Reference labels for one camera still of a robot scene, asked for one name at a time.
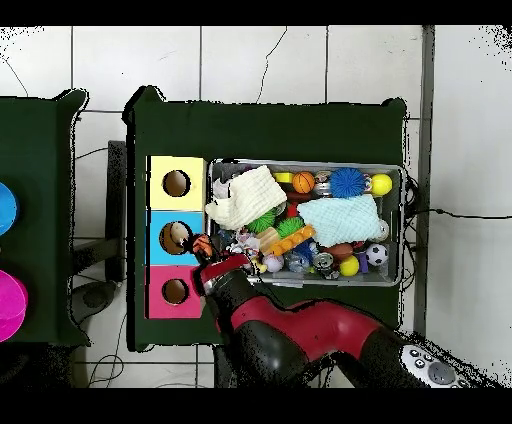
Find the blue block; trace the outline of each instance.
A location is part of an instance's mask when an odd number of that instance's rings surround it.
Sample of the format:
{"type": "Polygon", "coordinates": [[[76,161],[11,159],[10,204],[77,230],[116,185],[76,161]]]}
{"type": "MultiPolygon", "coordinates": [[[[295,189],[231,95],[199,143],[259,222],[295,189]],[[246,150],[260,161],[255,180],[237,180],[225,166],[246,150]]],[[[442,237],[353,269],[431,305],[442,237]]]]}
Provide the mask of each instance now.
{"type": "MultiPolygon", "coordinates": [[[[197,259],[191,253],[182,255],[171,255],[160,246],[159,236],[162,228],[171,222],[181,221],[188,225],[192,234],[203,233],[202,212],[179,212],[179,211],[151,211],[151,222],[149,224],[150,252],[149,263],[151,265],[199,265],[197,259]]],[[[148,263],[147,252],[145,263],[148,263]]]]}

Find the green toy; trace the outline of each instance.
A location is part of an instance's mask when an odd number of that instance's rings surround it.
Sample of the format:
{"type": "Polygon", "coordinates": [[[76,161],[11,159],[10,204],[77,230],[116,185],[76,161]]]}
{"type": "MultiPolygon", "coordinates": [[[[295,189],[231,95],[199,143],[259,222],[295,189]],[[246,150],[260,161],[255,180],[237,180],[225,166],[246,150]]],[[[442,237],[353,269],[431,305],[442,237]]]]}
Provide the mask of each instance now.
{"type": "Polygon", "coordinates": [[[267,213],[261,215],[259,218],[256,218],[254,221],[247,224],[247,229],[251,233],[259,234],[265,231],[267,228],[272,227],[276,220],[276,212],[275,209],[270,209],[267,213]]]}
{"type": "Polygon", "coordinates": [[[295,216],[281,221],[276,230],[279,237],[283,239],[288,237],[290,234],[293,234],[295,231],[300,230],[302,227],[304,227],[304,221],[301,217],[295,216]]]}

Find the green table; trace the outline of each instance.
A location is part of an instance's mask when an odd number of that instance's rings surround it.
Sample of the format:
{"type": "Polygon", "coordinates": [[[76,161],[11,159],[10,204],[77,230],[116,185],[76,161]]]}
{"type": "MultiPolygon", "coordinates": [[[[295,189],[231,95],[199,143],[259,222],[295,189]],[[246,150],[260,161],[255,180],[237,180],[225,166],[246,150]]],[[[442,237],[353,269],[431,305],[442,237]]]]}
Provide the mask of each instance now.
{"type": "MultiPolygon", "coordinates": [[[[128,125],[128,345],[221,343],[212,316],[201,319],[144,318],[144,231],[146,156],[194,156],[402,165],[400,99],[383,105],[329,103],[224,105],[163,102],[155,87],[141,87],[126,105],[128,125]]],[[[391,327],[398,325],[398,285],[379,287],[275,287],[286,305],[329,297],[359,307],[391,327]]]]}
{"type": "Polygon", "coordinates": [[[71,136],[86,93],[57,99],[0,98],[0,181],[18,197],[20,216],[0,237],[0,269],[26,286],[29,306],[9,341],[87,343],[72,322],[71,136]]]}

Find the pink bowl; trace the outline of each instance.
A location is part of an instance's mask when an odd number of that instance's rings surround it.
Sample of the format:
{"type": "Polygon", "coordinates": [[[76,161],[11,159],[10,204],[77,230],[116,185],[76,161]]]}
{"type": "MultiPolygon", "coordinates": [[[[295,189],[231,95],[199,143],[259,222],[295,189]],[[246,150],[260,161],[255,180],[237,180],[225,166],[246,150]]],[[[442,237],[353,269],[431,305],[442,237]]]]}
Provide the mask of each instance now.
{"type": "Polygon", "coordinates": [[[28,293],[17,278],[0,271],[0,342],[13,336],[25,319],[28,293]]]}

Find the button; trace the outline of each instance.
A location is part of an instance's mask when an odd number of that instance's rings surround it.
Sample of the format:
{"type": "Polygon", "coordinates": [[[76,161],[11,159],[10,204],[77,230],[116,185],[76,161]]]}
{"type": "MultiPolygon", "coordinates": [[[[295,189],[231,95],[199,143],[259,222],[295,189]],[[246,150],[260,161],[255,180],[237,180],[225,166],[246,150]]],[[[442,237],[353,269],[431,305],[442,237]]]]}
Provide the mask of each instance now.
{"type": "Polygon", "coordinates": [[[447,385],[455,381],[455,372],[451,367],[442,362],[434,362],[428,368],[429,378],[437,384],[447,385]]]}

